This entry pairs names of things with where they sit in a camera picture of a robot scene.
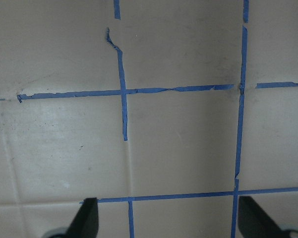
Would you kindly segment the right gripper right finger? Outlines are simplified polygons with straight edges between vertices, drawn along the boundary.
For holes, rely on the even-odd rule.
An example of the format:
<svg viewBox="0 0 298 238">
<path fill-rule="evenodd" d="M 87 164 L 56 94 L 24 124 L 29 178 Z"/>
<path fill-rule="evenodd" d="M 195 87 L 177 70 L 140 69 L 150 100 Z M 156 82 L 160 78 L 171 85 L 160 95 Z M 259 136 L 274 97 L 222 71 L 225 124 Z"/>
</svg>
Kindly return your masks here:
<svg viewBox="0 0 298 238">
<path fill-rule="evenodd" d="M 244 238 L 279 238 L 280 227 L 251 196 L 238 199 L 238 229 Z"/>
</svg>

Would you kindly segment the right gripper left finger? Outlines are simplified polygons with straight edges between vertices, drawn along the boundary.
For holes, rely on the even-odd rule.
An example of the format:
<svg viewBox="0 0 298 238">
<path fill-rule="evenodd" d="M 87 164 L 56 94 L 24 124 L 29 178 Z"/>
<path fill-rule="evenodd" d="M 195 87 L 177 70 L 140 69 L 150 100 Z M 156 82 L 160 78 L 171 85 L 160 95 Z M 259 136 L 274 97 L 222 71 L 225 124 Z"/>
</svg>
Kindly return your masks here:
<svg viewBox="0 0 298 238">
<path fill-rule="evenodd" d="M 66 238 L 95 238 L 99 230 L 98 200 L 86 198 L 68 227 Z"/>
</svg>

